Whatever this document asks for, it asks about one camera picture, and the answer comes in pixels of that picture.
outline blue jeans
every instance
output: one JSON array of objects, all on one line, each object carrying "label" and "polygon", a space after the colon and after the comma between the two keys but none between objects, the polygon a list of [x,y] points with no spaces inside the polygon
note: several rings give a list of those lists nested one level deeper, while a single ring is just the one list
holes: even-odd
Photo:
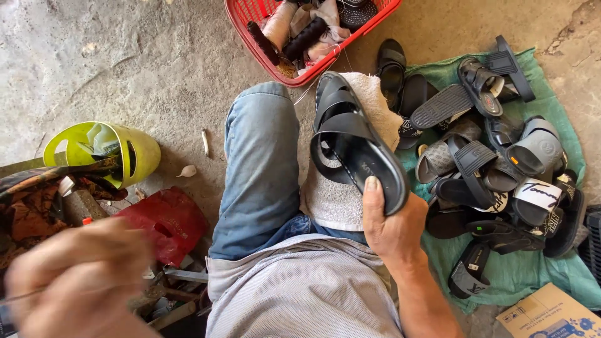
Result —
[{"label": "blue jeans", "polygon": [[362,232],[321,227],[299,211],[299,122],[285,86],[243,91],[225,122],[225,191],[209,257],[239,260],[306,233],[367,245]]}]

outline dirty floor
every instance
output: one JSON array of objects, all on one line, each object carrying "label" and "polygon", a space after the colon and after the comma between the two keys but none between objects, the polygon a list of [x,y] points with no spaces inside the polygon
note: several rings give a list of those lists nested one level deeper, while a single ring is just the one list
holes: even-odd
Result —
[{"label": "dirty floor", "polygon": [[[178,185],[215,224],[228,107],[243,89],[270,80],[230,25],[222,0],[0,0],[0,20],[0,166],[41,156],[52,136],[74,123],[124,124],[150,134],[162,151],[159,168],[139,187],[152,193]],[[537,48],[580,138],[585,191],[590,203],[601,203],[601,0],[405,0],[332,70],[374,73],[377,47],[389,37],[403,45],[410,64],[422,64],[492,50],[498,34],[516,51]],[[292,97],[305,89],[292,90]],[[302,180],[312,95],[296,113]],[[208,130],[210,158],[201,128]],[[198,174],[176,178],[188,164]],[[497,311],[460,315],[467,335],[503,336],[492,325]]]}]

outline small stick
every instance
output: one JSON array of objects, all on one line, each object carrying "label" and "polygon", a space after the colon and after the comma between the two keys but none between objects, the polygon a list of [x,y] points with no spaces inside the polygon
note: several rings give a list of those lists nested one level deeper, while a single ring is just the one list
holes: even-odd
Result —
[{"label": "small stick", "polygon": [[209,141],[207,141],[207,131],[202,128],[200,132],[203,136],[204,156],[209,157]]}]

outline black thread spool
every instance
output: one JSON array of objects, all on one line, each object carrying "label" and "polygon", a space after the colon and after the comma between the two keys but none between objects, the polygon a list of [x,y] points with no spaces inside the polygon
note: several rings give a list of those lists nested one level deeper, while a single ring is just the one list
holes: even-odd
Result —
[{"label": "black thread spool", "polygon": [[282,48],[282,52],[290,61],[302,60],[304,52],[319,40],[327,28],[328,24],[321,17],[316,17]]},{"label": "black thread spool", "polygon": [[254,21],[249,21],[246,24],[246,29],[250,33],[251,37],[255,39],[259,48],[267,55],[267,58],[274,66],[279,65],[279,57],[278,54],[273,50],[273,46],[271,45],[271,41],[265,37],[265,34],[261,32],[261,28]]}]

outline thread spool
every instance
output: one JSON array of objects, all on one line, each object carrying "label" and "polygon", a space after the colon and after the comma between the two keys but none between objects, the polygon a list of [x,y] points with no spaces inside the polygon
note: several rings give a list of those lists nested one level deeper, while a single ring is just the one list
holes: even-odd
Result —
[{"label": "thread spool", "polygon": [[290,61],[302,60],[303,53],[319,40],[327,30],[328,24],[321,17],[316,17],[303,29],[299,35],[290,40],[282,50]]},{"label": "thread spool", "polygon": [[290,38],[290,23],[298,8],[298,4],[293,1],[282,2],[263,28],[263,34],[273,43],[278,53]]},{"label": "thread spool", "polygon": [[259,25],[254,21],[249,21],[246,24],[246,29],[251,37],[255,39],[255,42],[257,42],[257,45],[259,45],[259,48],[265,53],[269,61],[271,61],[274,66],[279,65],[278,54],[273,50],[271,41],[269,41],[263,32],[261,32]]}]

